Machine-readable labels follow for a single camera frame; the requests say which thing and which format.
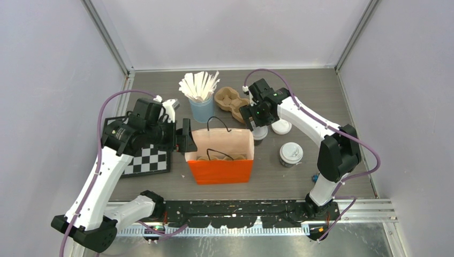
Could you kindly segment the single brown cup carrier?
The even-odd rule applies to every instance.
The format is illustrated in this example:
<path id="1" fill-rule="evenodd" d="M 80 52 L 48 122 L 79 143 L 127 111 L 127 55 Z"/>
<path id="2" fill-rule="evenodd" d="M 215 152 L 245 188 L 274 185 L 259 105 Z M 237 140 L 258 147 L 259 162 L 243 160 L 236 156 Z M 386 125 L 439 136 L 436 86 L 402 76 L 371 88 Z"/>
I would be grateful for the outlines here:
<path id="1" fill-rule="evenodd" d="M 237 161 L 237 160 L 245 160 L 245 154 L 232 154 L 232 155 L 204 155 L 198 157 L 197 161 L 214 161 L 214 160 L 222 160 L 222 161 Z"/>

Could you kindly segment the orange paper bag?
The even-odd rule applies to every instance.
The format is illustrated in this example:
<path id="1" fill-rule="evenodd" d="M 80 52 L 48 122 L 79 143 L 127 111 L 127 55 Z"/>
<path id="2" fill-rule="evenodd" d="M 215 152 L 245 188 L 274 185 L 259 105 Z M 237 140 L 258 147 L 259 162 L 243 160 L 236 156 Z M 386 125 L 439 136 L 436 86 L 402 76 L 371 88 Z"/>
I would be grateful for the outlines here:
<path id="1" fill-rule="evenodd" d="M 254 139 L 249 129 L 210 128 L 192 132 L 198 148 L 185 161 L 199 185 L 247 183 L 254 163 Z"/>

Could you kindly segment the white coffee cup lid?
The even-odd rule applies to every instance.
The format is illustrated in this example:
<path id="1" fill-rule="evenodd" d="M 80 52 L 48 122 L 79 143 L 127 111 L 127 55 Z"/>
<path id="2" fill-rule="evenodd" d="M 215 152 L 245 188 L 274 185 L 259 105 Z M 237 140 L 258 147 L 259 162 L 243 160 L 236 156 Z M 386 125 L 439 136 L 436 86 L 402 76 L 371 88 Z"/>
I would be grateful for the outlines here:
<path id="1" fill-rule="evenodd" d="M 287 142 L 279 150 L 279 158 L 287 163 L 300 162 L 303 155 L 304 151 L 302 147 L 295 142 Z"/>

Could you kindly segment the black paper coffee cup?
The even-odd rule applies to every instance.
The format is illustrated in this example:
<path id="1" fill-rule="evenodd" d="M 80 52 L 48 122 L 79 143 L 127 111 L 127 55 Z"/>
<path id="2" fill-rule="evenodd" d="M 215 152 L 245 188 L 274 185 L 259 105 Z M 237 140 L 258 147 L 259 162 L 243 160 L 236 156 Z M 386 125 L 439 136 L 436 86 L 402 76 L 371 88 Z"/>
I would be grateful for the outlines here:
<path id="1" fill-rule="evenodd" d="M 291 168 L 291 167 L 294 167 L 295 165 L 298 165 L 300 164 L 301 162 L 296 162 L 296 163 L 287 163 L 285 162 L 283 159 L 280 159 L 279 160 L 280 164 L 286 168 Z"/>

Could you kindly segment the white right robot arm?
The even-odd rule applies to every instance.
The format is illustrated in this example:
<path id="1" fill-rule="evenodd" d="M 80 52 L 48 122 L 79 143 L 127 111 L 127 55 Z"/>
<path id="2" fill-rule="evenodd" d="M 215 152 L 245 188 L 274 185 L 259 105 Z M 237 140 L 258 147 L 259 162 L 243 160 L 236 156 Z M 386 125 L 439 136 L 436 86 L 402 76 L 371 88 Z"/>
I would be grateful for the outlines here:
<path id="1" fill-rule="evenodd" d="M 361 162 L 362 156 L 353 126 L 332 123 L 299 101 L 287 88 L 272 89 L 264 79 L 242 90 L 250 104 L 240 108 L 240 114 L 251 131 L 271 125 L 281 119 L 307 135 L 319 148 L 319 177 L 306 196 L 306 214 L 319 220 L 327 213 L 336 187 Z"/>

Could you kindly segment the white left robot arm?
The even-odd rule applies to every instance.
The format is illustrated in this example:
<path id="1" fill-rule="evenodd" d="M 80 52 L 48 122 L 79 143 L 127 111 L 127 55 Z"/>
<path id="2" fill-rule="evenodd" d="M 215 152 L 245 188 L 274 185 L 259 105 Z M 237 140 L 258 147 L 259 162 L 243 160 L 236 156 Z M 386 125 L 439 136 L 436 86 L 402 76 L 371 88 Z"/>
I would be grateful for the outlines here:
<path id="1" fill-rule="evenodd" d="M 159 101 L 141 98 L 125 116 L 104 122 L 94 166 L 74 204 L 51 226 L 74 242 L 94 252 L 109 248 L 116 234 L 133 223 L 148 218 L 159 221 L 165 213 L 164 199 L 146 190 L 135 199 L 107 210 L 107 204 L 122 173 L 136 153 L 151 145 L 162 152 L 195 152 L 191 121 L 176 126 L 176 99 Z"/>

